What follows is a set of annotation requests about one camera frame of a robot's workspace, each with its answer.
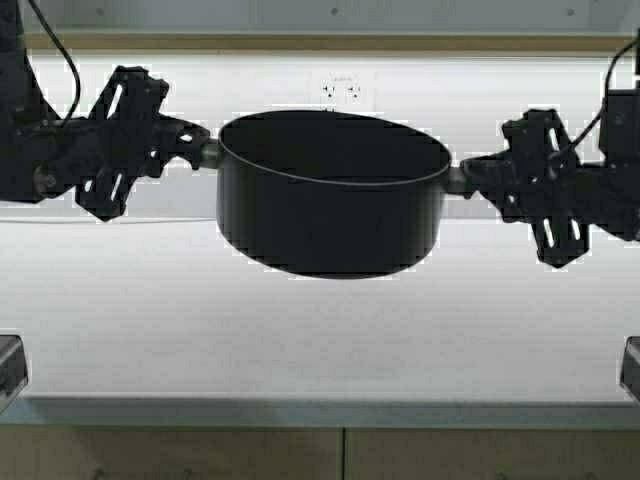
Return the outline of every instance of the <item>white countertop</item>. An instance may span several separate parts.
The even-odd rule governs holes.
[[[213,221],[2,223],[0,331],[29,399],[626,406],[640,250],[592,243],[556,272],[525,225],[445,221],[424,264],[332,281],[268,271]]]

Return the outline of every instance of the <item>black pot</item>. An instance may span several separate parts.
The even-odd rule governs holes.
[[[277,111],[218,140],[218,223],[238,250],[301,275],[363,278],[422,260],[438,235],[451,155],[384,120]]]

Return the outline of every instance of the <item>cable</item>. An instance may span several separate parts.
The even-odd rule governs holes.
[[[638,45],[638,38],[634,39],[632,42],[629,42],[625,45],[618,53],[615,54],[613,59],[611,60],[611,64],[609,65],[609,70],[607,71],[607,76],[604,82],[604,95],[605,99],[609,96],[609,91],[611,90],[611,78],[613,77],[613,71],[616,68],[616,65],[620,61],[620,59],[629,52],[633,47]],[[569,145],[565,146],[558,152],[555,152],[551,155],[551,158],[561,157],[570,151],[575,151],[575,149],[584,141],[585,138],[591,133],[591,131],[595,128],[598,122],[602,119],[602,114],[604,113],[604,105],[600,107],[598,114],[591,120],[589,125],[582,131],[580,135],[578,135],[575,140],[573,140]]]
[[[53,44],[56,46],[56,48],[60,51],[62,56],[65,58],[65,60],[67,61],[67,64],[69,65],[69,68],[71,69],[71,72],[73,73],[73,79],[76,84],[76,93],[75,93],[75,98],[73,100],[73,104],[71,105],[71,108],[67,113],[67,116],[62,121],[61,126],[64,128],[64,126],[71,119],[71,117],[73,117],[74,113],[76,113],[78,105],[80,104],[80,97],[82,96],[82,83],[80,81],[80,74],[78,73],[78,69],[76,67],[76,64],[73,62],[71,55],[69,55],[69,52],[64,47],[64,45],[62,45],[62,42],[60,41],[58,36],[55,34],[53,29],[47,22],[47,19],[42,13],[42,10],[40,10],[40,7],[38,6],[38,4],[35,2],[35,0],[28,0],[28,2],[33,12],[38,17],[38,21],[40,22],[40,25],[42,25],[42,28],[44,28],[45,32],[47,32],[47,35],[49,35],[49,38],[51,39]]]

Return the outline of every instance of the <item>pot rim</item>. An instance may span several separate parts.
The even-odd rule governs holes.
[[[224,132],[227,128],[231,127],[234,123],[243,120],[243,119],[248,119],[251,117],[255,117],[257,115],[264,115],[264,114],[268,114],[268,113],[301,113],[301,112],[315,112],[315,113],[321,113],[322,110],[270,110],[270,111],[266,111],[266,112],[260,112],[260,113],[254,113],[251,115],[244,115],[242,117],[236,118],[235,120],[232,120],[230,122],[228,122],[227,124],[225,124],[221,129],[220,129],[220,133],[218,134],[218,143],[220,144],[220,146],[224,149],[225,152],[228,152],[232,157],[234,157],[235,159],[241,161],[242,163],[245,163],[251,167],[257,168],[259,170],[268,172],[268,173],[272,173],[275,175],[281,175],[283,177],[288,177],[291,178],[293,180],[298,180],[298,181],[304,181],[304,182],[311,182],[311,183],[319,183],[319,184],[326,184],[326,185],[337,185],[337,186],[348,186],[348,187],[392,187],[392,186],[398,186],[398,185],[409,185],[412,183],[420,183],[420,182],[425,182],[425,181],[429,181],[432,180],[436,177],[439,177],[441,175],[443,175],[444,173],[446,173],[447,171],[449,171],[449,169],[452,167],[452,157],[451,157],[451,152],[449,151],[449,149],[439,140],[433,138],[432,136],[421,132],[419,130],[416,130],[415,128],[412,127],[408,127],[407,125],[402,125],[400,123],[396,123],[396,122],[392,122],[389,120],[385,120],[382,118],[377,118],[377,117],[372,117],[369,115],[360,115],[360,114],[352,114],[352,113],[341,113],[341,112],[327,112],[327,113],[332,113],[332,114],[341,114],[341,115],[348,115],[350,117],[356,117],[356,118],[360,118],[360,119],[369,119],[369,120],[379,120],[385,123],[388,123],[390,125],[395,125],[398,127],[403,127],[403,128],[408,128],[410,130],[413,130],[414,132],[417,132],[421,135],[425,135],[427,137],[429,137],[431,140],[433,140],[434,142],[436,142],[438,145],[440,145],[446,152],[447,152],[447,162],[446,165],[444,167],[442,167],[441,169],[430,173],[429,175],[424,175],[422,177],[417,177],[417,178],[412,178],[409,180],[394,180],[391,182],[347,182],[347,181],[339,181],[339,180],[323,180],[321,178],[313,178],[313,177],[306,177],[304,175],[295,175],[292,173],[287,173],[287,172],[281,172],[279,170],[275,170],[273,168],[269,168],[269,167],[265,167],[264,165],[260,165],[258,163],[252,162],[251,160],[238,155],[237,153],[235,153],[231,148],[229,148],[227,145],[225,145],[224,143]]]

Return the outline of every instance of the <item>electrical outlet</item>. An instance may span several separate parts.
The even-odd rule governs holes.
[[[312,105],[329,111],[374,113],[374,75],[316,72],[312,82]]]

